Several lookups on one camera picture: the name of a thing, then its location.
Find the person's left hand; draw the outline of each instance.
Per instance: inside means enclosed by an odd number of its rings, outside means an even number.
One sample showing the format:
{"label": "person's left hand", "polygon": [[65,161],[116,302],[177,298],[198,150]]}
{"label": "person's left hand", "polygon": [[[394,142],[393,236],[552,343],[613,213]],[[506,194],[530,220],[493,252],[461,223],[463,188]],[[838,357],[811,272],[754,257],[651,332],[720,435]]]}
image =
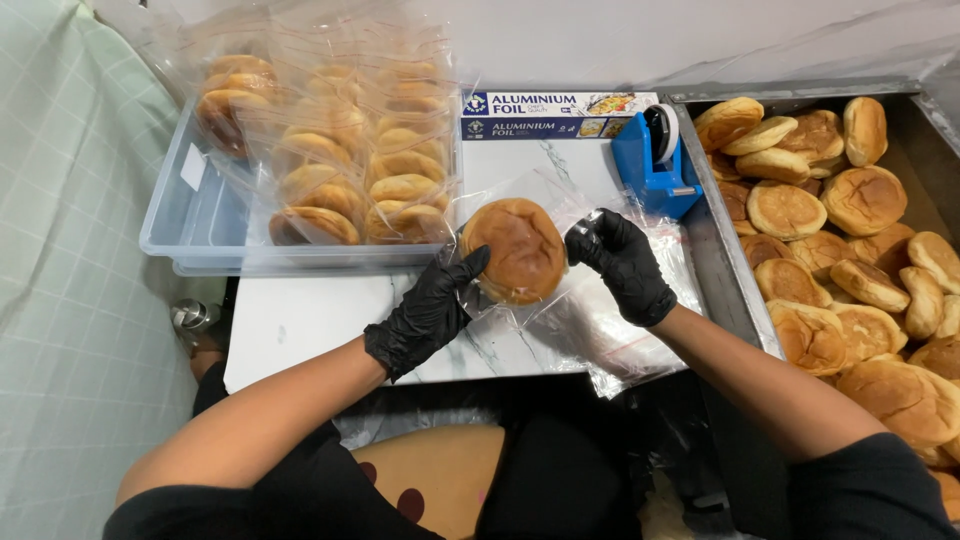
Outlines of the person's left hand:
{"label": "person's left hand", "polygon": [[489,246],[446,268],[434,259],[387,319],[363,330],[367,354],[387,368],[392,382],[424,363],[470,322],[457,301],[457,287],[473,281],[489,261]]}

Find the black shirt sleeve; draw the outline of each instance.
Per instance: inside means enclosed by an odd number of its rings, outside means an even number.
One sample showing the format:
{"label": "black shirt sleeve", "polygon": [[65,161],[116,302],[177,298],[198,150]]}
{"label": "black shirt sleeve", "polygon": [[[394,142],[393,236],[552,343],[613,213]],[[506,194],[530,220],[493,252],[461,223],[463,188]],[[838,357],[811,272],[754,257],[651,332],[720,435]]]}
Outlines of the black shirt sleeve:
{"label": "black shirt sleeve", "polygon": [[787,496],[795,538],[960,539],[939,483],[893,433],[791,467]]}
{"label": "black shirt sleeve", "polygon": [[171,485],[121,504],[104,525],[104,540],[253,540],[252,491]]}

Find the clear plastic storage bin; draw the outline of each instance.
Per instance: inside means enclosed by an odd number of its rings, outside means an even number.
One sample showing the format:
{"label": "clear plastic storage bin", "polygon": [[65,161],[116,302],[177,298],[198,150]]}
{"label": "clear plastic storage bin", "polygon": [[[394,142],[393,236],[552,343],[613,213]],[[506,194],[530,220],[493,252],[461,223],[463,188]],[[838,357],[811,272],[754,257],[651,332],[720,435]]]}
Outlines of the clear plastic storage bin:
{"label": "clear plastic storage bin", "polygon": [[[226,182],[209,160],[198,189],[181,177],[191,144],[203,154],[210,149],[193,109],[193,103],[183,109],[140,230],[140,249],[147,255],[172,258],[177,274],[296,276],[331,269],[357,273],[423,266],[442,247],[273,245],[267,233],[273,209]],[[455,141],[454,163],[462,177],[459,131]]]}

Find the black nitrile glove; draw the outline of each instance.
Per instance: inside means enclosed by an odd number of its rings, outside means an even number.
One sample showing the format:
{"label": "black nitrile glove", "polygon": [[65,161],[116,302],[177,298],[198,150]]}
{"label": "black nitrile glove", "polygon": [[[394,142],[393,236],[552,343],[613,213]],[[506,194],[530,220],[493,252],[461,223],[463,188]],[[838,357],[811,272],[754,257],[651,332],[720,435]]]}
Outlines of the black nitrile glove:
{"label": "black nitrile glove", "polygon": [[470,322],[457,301],[457,287],[479,276],[489,261],[489,246],[447,268],[434,259],[387,320],[364,328],[367,354],[387,368],[390,381],[424,363]]}
{"label": "black nitrile glove", "polygon": [[647,235],[622,215],[599,209],[577,222],[564,243],[570,266],[583,262],[596,270],[628,323],[652,327],[677,304]]}

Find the forearm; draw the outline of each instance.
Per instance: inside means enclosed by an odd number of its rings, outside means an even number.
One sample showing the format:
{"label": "forearm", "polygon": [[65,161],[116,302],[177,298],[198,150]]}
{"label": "forearm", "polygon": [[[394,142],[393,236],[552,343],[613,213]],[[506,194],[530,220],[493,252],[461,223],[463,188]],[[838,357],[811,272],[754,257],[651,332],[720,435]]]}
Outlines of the forearm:
{"label": "forearm", "polygon": [[887,431],[828,384],[683,306],[649,330],[751,418],[792,461],[830,454]]}
{"label": "forearm", "polygon": [[124,476],[116,502],[162,485],[253,486],[317,426],[385,378],[361,336],[260,380],[141,457]]}

